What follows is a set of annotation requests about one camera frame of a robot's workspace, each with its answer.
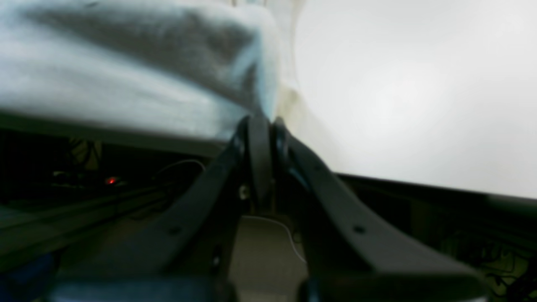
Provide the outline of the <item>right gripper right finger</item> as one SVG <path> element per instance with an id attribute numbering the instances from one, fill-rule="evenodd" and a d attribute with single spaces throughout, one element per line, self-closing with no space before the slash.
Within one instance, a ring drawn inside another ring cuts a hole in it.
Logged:
<path id="1" fill-rule="evenodd" d="M 386 222 L 281 118 L 273 127 L 276 192 L 301 236 L 299 302 L 487 302 L 475 270 Z"/>

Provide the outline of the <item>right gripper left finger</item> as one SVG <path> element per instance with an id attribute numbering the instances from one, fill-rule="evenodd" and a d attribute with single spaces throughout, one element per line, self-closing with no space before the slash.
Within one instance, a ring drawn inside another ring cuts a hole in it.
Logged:
<path id="1" fill-rule="evenodd" d="M 232 290 L 227 271 L 240 216 L 247 203 L 271 210 L 270 128 L 266 118 L 244 118 L 180 199 L 55 290 Z"/>

